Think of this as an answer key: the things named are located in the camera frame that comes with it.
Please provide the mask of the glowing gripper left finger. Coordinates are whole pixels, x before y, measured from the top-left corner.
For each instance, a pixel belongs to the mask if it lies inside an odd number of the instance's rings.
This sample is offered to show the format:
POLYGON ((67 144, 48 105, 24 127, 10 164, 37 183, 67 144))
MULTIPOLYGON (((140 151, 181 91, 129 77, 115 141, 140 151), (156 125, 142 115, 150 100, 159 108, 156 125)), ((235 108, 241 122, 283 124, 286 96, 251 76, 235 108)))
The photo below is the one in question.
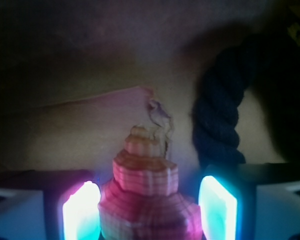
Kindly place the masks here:
POLYGON ((0 173, 0 240, 97 240, 99 186, 91 171, 0 173))

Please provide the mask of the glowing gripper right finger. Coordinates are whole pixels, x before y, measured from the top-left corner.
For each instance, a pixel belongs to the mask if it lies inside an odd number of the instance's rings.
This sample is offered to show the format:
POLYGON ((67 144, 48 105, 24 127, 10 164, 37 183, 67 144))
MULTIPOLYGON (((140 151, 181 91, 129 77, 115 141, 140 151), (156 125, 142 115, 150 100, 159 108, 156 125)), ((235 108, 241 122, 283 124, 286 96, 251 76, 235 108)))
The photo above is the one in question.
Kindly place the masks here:
POLYGON ((300 240, 300 165, 210 165, 198 203, 208 240, 300 240))

